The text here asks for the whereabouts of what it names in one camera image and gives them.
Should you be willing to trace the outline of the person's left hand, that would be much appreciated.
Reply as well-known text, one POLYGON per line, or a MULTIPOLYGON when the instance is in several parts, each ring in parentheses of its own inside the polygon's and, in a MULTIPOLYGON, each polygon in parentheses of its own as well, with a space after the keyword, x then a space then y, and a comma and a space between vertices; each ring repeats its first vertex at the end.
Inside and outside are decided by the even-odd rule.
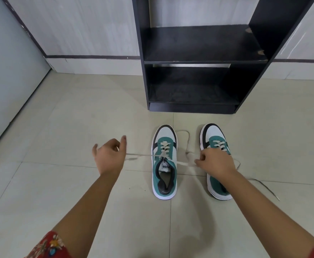
POLYGON ((119 154, 120 141, 110 139, 97 148, 97 156, 94 158, 100 176, 109 175, 117 179, 124 166, 119 154))

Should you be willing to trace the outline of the person's right hand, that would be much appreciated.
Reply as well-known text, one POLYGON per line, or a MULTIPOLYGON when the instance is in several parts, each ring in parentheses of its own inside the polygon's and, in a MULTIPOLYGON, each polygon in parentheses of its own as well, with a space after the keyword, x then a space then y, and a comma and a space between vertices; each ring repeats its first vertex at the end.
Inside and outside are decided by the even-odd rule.
POLYGON ((202 153, 206 155, 207 162, 203 170, 218 181, 223 182, 230 174, 237 172, 233 158, 227 152, 219 148, 206 148, 202 153))

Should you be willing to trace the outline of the white shoelace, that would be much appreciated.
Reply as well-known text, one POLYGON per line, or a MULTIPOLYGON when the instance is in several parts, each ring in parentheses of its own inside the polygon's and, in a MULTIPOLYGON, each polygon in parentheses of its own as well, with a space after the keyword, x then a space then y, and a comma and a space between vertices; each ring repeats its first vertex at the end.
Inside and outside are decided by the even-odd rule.
MULTIPOLYGON (((212 140, 212 142, 214 143, 214 146, 216 148, 220 148, 222 151, 227 152, 229 155, 231 155, 230 150, 228 149, 228 144, 226 141, 220 141, 220 140, 212 140)), ((250 177, 245 177, 247 180, 251 180, 251 181, 257 181, 259 182, 262 186, 264 186, 278 201, 280 201, 280 198, 272 191, 269 189, 269 187, 267 187, 263 182, 261 182, 258 179, 255 178, 250 178, 250 177)))
MULTIPOLYGON (((177 164, 179 165, 182 165, 182 166, 186 166, 186 167, 194 167, 196 168, 197 165, 189 160, 189 154, 192 154, 192 155, 196 155, 194 152, 190 151, 189 150, 189 141, 190 141, 190 138, 191 138, 191 135, 190 135, 190 132, 188 130, 176 130, 175 131, 176 133, 177 132, 186 132, 188 134, 188 140, 187 140, 187 145, 186 145, 186 149, 185 149, 185 156, 187 158, 187 162, 182 162, 182 161, 177 161, 177 164)), ((126 153, 126 156, 128 156, 128 158, 125 158, 125 160, 127 161, 133 161, 133 160, 137 160, 139 157, 141 156, 147 156, 147 157, 151 157, 152 159, 154 159, 154 157, 166 157, 165 154, 137 154, 137 153, 126 153)))

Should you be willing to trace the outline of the person's left forearm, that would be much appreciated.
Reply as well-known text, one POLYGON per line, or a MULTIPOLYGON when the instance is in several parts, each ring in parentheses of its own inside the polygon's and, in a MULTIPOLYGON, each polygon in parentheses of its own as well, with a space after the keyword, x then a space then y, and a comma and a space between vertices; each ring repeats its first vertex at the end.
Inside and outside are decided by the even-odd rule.
POLYGON ((120 171, 102 172, 75 206, 54 226, 71 258, 87 258, 120 171))

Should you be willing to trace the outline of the person's right forearm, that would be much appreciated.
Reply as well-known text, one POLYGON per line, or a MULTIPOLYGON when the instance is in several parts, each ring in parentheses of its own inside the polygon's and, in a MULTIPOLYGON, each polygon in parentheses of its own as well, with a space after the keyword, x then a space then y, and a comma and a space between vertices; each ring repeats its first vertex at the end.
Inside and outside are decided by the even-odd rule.
POLYGON ((310 258, 314 236, 235 169, 216 175, 229 191, 270 258, 310 258))

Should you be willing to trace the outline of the teal white sneaker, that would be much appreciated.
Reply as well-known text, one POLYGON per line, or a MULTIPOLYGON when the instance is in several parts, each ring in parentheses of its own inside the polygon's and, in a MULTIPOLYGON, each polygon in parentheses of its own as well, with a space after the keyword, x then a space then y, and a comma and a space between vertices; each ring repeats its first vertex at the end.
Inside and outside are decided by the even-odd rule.
POLYGON ((177 192, 178 139, 170 125, 160 126, 151 144, 152 189, 161 200, 172 199, 177 192))
MULTIPOLYGON (((216 148, 212 140, 226 141, 220 127, 214 123, 206 124, 202 127, 199 141, 200 149, 216 148)), ((227 189, 215 178, 207 174, 207 189, 209 193, 218 200, 231 200, 232 196, 227 189)))

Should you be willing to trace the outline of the black wooden shelf unit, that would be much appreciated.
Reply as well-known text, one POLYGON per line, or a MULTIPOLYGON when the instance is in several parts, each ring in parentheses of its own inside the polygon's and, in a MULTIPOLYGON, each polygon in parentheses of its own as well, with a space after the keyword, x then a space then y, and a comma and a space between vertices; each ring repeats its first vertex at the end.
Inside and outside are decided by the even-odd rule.
POLYGON ((234 114, 314 0, 132 0, 147 109, 234 114))

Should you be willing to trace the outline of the grey door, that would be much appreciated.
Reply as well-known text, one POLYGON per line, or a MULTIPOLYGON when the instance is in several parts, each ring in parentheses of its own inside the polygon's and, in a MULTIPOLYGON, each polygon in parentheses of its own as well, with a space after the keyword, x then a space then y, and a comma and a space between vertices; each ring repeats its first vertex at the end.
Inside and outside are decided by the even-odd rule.
POLYGON ((39 49, 0 0, 0 137, 49 71, 39 49))

